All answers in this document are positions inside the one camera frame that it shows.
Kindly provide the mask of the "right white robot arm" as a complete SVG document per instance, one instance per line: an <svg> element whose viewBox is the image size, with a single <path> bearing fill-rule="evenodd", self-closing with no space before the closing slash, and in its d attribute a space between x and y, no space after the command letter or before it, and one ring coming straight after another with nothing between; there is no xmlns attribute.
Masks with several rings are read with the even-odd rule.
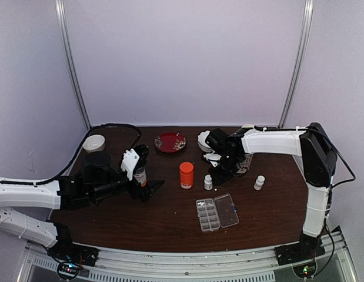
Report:
<svg viewBox="0 0 364 282"><path fill-rule="evenodd" d="M338 153L320 123L278 129L244 125L228 134L217 128L198 137L209 174L216 185L247 174L256 155L300 159L301 179L307 187L306 214L295 254L308 259L317 249L330 212Z"/></svg>

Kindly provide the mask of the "clear plastic pill organizer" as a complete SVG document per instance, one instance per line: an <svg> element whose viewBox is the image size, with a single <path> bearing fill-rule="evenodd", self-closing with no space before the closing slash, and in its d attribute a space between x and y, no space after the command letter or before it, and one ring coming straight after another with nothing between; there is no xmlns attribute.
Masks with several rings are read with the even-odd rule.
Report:
<svg viewBox="0 0 364 282"><path fill-rule="evenodd" d="M197 202L201 201L205 204L198 206ZM225 229L239 223L236 206L230 194L197 200L195 206L202 232Z"/></svg>

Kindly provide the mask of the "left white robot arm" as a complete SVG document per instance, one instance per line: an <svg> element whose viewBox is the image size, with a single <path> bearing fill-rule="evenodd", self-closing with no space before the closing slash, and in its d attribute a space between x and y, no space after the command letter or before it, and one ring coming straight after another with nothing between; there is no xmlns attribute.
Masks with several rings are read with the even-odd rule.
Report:
<svg viewBox="0 0 364 282"><path fill-rule="evenodd" d="M0 177L0 231L27 239L55 251L66 261L78 256L68 227L37 220L16 211L17 207L42 207L74 211L127 192L133 199L148 201L164 184L164 180L141 183L135 178L145 158L134 150L126 151L121 168L111 168L111 157L94 152L85 157L84 165L73 176L54 179L20 181Z"/></svg>

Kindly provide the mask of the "small white bottle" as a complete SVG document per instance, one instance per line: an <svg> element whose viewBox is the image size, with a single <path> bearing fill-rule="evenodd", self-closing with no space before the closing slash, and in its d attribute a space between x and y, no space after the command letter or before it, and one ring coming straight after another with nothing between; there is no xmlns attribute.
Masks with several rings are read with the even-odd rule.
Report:
<svg viewBox="0 0 364 282"><path fill-rule="evenodd" d="M207 191L210 191L213 189L213 180L212 180L211 175L207 174L204 177L203 186L204 186L204 189Z"/></svg>
<svg viewBox="0 0 364 282"><path fill-rule="evenodd" d="M262 175L259 175L255 180L255 184L254 184L253 188L255 190L261 190L262 186L264 185L264 182L265 182L265 177Z"/></svg>

